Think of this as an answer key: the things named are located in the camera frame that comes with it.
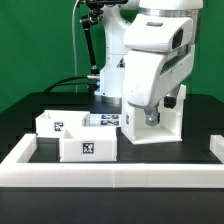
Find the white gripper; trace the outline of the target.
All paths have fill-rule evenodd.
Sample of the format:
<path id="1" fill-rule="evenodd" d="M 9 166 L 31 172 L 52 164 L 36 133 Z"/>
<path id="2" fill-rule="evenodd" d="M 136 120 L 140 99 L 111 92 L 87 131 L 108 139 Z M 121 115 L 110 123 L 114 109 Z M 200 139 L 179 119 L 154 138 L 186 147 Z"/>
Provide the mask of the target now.
<path id="1" fill-rule="evenodd" d="M 160 113 L 154 106 L 163 98 L 165 108 L 176 106 L 176 98 L 166 95 L 190 75 L 194 53 L 195 49 L 190 48 L 186 55 L 165 70 L 164 65 L 178 56 L 177 50 L 171 53 L 130 50 L 126 55 L 123 100 L 132 107 L 146 110 L 147 125 L 159 124 Z"/>

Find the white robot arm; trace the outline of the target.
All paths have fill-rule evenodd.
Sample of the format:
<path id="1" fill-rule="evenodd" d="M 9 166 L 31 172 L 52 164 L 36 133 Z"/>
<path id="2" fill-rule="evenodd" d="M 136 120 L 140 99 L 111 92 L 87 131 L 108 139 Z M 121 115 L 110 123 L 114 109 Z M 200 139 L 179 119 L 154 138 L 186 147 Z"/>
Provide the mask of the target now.
<path id="1" fill-rule="evenodd" d="M 98 94 L 142 109 L 160 122 L 158 106 L 173 108 L 194 65 L 203 0 L 109 0 L 103 7 L 106 62 Z"/>

